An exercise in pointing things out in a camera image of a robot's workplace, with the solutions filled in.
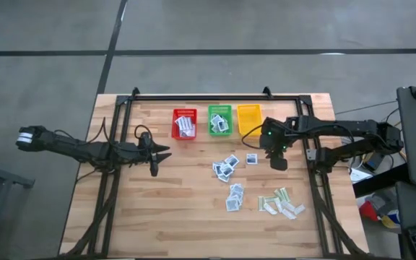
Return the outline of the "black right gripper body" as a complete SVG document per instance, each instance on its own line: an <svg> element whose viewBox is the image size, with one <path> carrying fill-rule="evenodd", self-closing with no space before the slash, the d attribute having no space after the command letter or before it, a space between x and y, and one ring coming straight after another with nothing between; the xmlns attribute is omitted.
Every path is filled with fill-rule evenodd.
<svg viewBox="0 0 416 260"><path fill-rule="evenodd" d="M259 147L269 154L282 154L295 142L294 134L284 122L266 117L261 126Z"/></svg>

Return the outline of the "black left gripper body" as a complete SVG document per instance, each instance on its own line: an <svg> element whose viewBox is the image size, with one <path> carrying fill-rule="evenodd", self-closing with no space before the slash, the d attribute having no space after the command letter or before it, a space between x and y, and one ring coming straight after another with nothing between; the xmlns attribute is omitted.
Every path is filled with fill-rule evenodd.
<svg viewBox="0 0 416 260"><path fill-rule="evenodd" d="M153 140L148 131L141 133L138 143L131 145L131 162L132 163L152 163L153 162Z"/></svg>

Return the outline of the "yellow plastic basket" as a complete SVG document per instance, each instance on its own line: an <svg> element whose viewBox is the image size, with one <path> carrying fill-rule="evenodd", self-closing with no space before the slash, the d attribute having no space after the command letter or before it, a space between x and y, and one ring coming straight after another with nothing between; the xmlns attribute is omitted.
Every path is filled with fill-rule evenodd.
<svg viewBox="0 0 416 260"><path fill-rule="evenodd" d="M263 123L261 106L259 104L237 105L237 115L241 136L247 135L249 131Z"/></svg>

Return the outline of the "red plastic basket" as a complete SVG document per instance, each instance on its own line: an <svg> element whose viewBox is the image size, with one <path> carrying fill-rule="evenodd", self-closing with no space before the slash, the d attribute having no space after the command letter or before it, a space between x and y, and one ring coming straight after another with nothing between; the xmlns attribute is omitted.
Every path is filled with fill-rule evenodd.
<svg viewBox="0 0 416 260"><path fill-rule="evenodd" d="M175 138L175 132L179 130L178 125L175 123L175 120L181 116L191 117L192 123L196 128L197 125L197 111L193 108L176 108L173 110L173 121L172 121L172 138ZM193 140L195 137L183 137L177 138L177 140Z"/></svg>

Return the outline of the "green plastic basket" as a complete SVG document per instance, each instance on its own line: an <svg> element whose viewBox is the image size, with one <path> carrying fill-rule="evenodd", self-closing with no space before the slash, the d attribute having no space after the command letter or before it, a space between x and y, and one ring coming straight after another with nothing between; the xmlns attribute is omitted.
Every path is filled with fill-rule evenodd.
<svg viewBox="0 0 416 260"><path fill-rule="evenodd" d="M223 120L217 117L217 122L211 123L210 120L213 115L221 115L221 116L226 117L227 120L225 122L228 125L229 129L227 131L223 131L223 132L220 131L219 133L214 133L212 131L212 126L213 125L217 126L217 122L223 121ZM208 130L211 136L228 136L232 134L233 120L232 120L232 108L230 105L210 105L208 107L208 119L209 119Z"/></svg>

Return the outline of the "white paper sheet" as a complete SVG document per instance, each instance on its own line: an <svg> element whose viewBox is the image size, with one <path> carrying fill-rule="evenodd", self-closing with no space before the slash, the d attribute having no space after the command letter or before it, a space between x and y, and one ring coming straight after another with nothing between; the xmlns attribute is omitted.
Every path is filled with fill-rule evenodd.
<svg viewBox="0 0 416 260"><path fill-rule="evenodd" d="M361 171L355 168L353 168L350 173L350 180L352 181L352 183L358 183L360 181L363 181L365 179L369 179L372 177L373 177L372 174L366 173L364 171Z"/></svg>

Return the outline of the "black power adapter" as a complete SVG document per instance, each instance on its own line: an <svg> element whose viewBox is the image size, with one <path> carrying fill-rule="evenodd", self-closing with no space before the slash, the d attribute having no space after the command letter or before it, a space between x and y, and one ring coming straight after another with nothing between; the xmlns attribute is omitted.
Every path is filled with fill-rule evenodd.
<svg viewBox="0 0 416 260"><path fill-rule="evenodd" d="M381 163L384 161L385 157L385 155L378 152L372 152L370 154L367 154L366 157L363 159L363 167L366 170L374 172L379 168Z"/></svg>

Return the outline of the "red bag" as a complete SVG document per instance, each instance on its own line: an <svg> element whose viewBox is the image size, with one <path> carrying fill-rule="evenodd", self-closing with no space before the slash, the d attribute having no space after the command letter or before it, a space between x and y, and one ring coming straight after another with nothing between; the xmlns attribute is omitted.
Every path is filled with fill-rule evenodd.
<svg viewBox="0 0 416 260"><path fill-rule="evenodd" d="M359 213L362 217L367 218L371 221L377 222L378 221L378 215L371 204L370 201L365 201L360 207L359 207Z"/></svg>

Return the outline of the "yellow blue item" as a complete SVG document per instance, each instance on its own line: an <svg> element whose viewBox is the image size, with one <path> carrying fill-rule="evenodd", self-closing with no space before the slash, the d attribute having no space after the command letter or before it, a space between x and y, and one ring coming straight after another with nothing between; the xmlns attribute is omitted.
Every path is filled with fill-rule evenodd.
<svg viewBox="0 0 416 260"><path fill-rule="evenodd" d="M391 210L387 212L386 214L383 214L380 218L380 221L382 224L389 229L396 229L400 228L400 219L399 219L399 210Z"/></svg>

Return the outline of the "black metal table frame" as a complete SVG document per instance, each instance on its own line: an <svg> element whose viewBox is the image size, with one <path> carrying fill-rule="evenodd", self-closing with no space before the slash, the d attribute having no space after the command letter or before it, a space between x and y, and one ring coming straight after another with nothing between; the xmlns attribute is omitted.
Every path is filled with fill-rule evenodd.
<svg viewBox="0 0 416 260"><path fill-rule="evenodd" d="M152 177L146 165L125 167L118 182L118 198L113 213L111 235L99 230L97 249L108 247L110 258L294 258L320 257L321 244L334 250L329 228L319 232L311 181L306 167L306 146L296 142L286 152L288 169L273 170L263 152L259 163L248 165L248 153L257 151L257 139L243 139L234 131L229 136L208 132L210 105L259 104L263 117L284 120L306 111L306 102L322 120L332 120L334 111L328 94L199 94L137 95L129 110L121 110L117 137L134 141L140 125L152 132L158 144L170 147L169 158ZM196 138L172 138L173 110L197 111ZM239 163L223 182L212 169L213 162L226 163L235 155ZM226 210L230 186L244 188L240 209ZM285 187L291 205L305 210L289 220L269 202L276 215L258 210L259 196L275 196Z"/></svg>

